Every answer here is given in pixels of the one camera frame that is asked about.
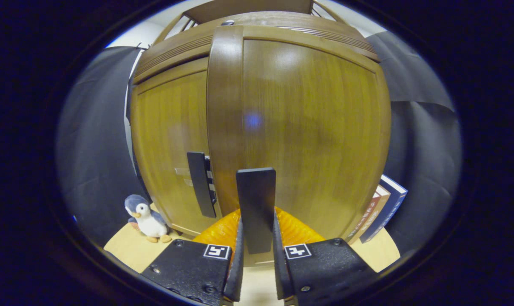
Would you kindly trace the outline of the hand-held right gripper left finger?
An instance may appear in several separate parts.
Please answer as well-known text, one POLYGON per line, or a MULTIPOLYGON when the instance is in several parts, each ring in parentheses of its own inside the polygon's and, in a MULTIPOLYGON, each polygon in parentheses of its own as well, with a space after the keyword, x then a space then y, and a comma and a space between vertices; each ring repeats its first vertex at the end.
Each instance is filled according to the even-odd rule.
POLYGON ((244 227, 235 210, 193 240, 175 239, 142 275, 188 300, 207 306, 241 298, 244 227))

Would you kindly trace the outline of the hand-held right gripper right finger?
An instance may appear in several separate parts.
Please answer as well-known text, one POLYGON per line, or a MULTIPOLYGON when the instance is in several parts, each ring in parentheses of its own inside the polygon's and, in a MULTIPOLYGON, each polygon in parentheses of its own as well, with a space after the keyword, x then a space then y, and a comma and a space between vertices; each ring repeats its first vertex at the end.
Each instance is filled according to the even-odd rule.
POLYGON ((378 277, 344 239, 324 240, 279 208, 273 254, 277 296, 286 306, 350 306, 378 277))

